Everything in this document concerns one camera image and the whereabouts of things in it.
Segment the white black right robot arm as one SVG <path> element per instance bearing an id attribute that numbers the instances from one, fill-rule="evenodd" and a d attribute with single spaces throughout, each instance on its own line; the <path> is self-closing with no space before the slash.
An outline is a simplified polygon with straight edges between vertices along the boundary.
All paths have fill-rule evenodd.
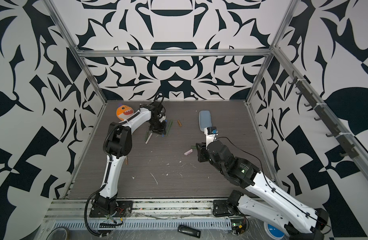
<path id="1" fill-rule="evenodd" d="M 227 200 L 233 215 L 255 217 L 284 233 L 291 240 L 323 240 L 329 214 L 313 209 L 274 184 L 250 161 L 235 157 L 221 141 L 197 143 L 199 162 L 209 162 L 231 184 L 261 198 L 253 200 L 233 191 Z"/>

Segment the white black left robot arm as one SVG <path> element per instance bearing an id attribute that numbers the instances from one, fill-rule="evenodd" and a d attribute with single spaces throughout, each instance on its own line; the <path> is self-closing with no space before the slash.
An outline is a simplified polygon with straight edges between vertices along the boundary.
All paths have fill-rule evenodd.
<path id="1" fill-rule="evenodd" d="M 116 199 L 118 194 L 118 180 L 122 165 L 132 149 L 132 134 L 144 123 L 149 123 L 149 131 L 159 135 L 166 135 L 166 109 L 163 106 L 164 95 L 157 93 L 149 104 L 142 104 L 138 110 L 119 123 L 111 123 L 103 143 L 106 154 L 106 167 L 101 187 L 92 193 L 84 207 L 84 223 L 95 237 L 105 237 L 108 233 L 93 230 L 88 224 L 88 205 L 93 210 L 99 210 L 102 215 L 111 219 L 116 214 Z"/>

